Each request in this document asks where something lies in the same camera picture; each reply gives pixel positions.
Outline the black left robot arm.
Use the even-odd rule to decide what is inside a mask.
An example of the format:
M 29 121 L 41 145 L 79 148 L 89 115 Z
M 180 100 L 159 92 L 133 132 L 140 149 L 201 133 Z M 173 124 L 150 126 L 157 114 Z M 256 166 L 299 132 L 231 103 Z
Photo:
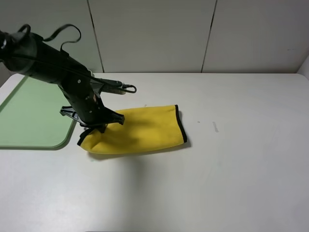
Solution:
M 67 25 L 59 28 L 47 39 L 31 32 L 28 24 L 18 32 L 0 33 L 0 60 L 13 72 L 57 85 L 69 106 L 60 110 L 82 127 L 105 131 L 108 124 L 123 124 L 125 117 L 104 106 L 100 94 L 124 94 L 123 83 L 95 78 L 91 71 L 69 56 L 63 49 L 56 50 L 46 44 Z

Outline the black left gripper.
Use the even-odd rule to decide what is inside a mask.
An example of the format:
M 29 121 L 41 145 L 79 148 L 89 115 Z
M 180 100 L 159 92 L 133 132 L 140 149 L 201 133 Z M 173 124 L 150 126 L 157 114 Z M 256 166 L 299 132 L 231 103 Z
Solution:
M 83 126 L 99 126 L 101 133 L 105 132 L 108 124 L 124 124 L 125 116 L 106 108 L 101 98 L 93 90 L 69 93 L 65 91 L 65 98 L 70 106 L 62 106 L 60 114 L 68 116 Z

